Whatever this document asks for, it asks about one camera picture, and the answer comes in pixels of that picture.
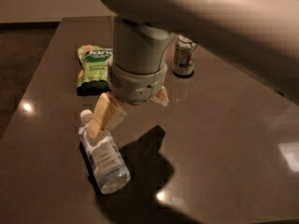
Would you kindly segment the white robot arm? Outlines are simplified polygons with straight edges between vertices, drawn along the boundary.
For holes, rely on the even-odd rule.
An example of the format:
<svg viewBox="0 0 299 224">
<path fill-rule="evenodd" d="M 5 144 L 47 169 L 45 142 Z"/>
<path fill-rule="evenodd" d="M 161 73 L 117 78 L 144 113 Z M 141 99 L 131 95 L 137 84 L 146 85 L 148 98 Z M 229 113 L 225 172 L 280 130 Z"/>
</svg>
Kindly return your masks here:
<svg viewBox="0 0 299 224">
<path fill-rule="evenodd" d="M 299 0 L 101 0 L 115 13 L 107 84 L 129 105 L 164 84 L 172 35 L 196 44 L 299 102 Z"/>
</svg>

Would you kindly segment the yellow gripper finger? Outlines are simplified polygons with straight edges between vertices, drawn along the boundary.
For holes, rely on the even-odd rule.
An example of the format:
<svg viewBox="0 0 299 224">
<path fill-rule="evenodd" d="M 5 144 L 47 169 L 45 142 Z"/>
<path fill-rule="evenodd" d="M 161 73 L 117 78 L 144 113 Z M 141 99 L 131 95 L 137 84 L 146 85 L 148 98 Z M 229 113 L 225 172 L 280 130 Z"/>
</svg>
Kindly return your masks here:
<svg viewBox="0 0 299 224">
<path fill-rule="evenodd" d="M 126 118 L 127 113 L 111 92 L 100 95 L 87 128 L 91 140 L 102 140 Z"/>
<path fill-rule="evenodd" d="M 168 106 L 169 99 L 167 95 L 167 90 L 162 87 L 153 97 L 150 98 L 152 102 L 160 104 L 162 106 Z"/>
</svg>

